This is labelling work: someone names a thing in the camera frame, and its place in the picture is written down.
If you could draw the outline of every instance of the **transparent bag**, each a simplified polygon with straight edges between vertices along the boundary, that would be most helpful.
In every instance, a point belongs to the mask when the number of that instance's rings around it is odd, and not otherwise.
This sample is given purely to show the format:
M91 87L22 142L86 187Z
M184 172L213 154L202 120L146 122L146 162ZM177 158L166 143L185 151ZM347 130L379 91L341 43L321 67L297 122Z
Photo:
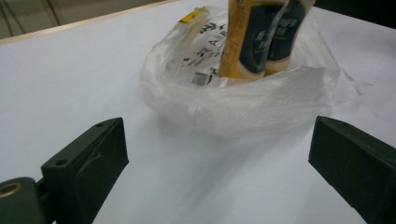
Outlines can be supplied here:
M227 10L206 7L153 47L138 89L144 104L181 126L235 137L285 131L362 94L338 66L312 11L287 72L250 83L217 77L227 20Z

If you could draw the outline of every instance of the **crumpled plastic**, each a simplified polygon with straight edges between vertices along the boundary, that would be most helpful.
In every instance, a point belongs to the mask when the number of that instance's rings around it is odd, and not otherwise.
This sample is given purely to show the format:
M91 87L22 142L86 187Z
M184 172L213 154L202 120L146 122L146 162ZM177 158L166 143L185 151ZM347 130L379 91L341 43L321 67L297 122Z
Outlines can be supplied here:
M141 71L138 96L173 122L223 137L277 133L363 94L338 66L312 11L302 24L288 71L250 83L217 77L228 12L206 9L192 21L178 23L152 48ZM216 40L216 46L209 40ZM186 63L191 58L195 63ZM206 79L196 82L197 74ZM343 85L337 85L340 77Z

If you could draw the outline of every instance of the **yellow tube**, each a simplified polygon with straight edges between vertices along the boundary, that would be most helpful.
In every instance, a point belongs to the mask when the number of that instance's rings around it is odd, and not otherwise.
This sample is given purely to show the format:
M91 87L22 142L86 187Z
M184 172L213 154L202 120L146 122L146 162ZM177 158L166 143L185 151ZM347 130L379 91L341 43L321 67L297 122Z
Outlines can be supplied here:
M219 76L256 80L264 68L272 36L289 0L230 0L226 46Z

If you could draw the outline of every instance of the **white surface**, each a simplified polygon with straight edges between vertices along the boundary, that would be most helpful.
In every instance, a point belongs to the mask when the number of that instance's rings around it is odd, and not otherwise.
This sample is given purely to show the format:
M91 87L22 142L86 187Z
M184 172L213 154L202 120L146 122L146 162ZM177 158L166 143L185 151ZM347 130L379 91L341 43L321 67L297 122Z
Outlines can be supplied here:
M150 48L193 7L182 0L0 46L0 181L31 176L93 124L123 117L130 164L94 223L362 224L307 162L314 119L281 136L218 139L177 127L137 100ZM396 31L317 12L340 65L373 84L334 109L396 146Z

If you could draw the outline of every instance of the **yellow packaging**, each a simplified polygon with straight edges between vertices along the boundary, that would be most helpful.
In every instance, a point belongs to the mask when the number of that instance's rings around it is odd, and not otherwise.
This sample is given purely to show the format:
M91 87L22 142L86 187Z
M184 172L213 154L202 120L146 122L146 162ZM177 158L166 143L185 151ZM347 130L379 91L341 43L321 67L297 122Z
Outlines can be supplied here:
M227 42L220 77L257 80L264 76L267 54L289 0L230 0Z
M296 36L304 17L314 3L315 0L289 1L271 42L268 62L265 65L266 76L288 70Z

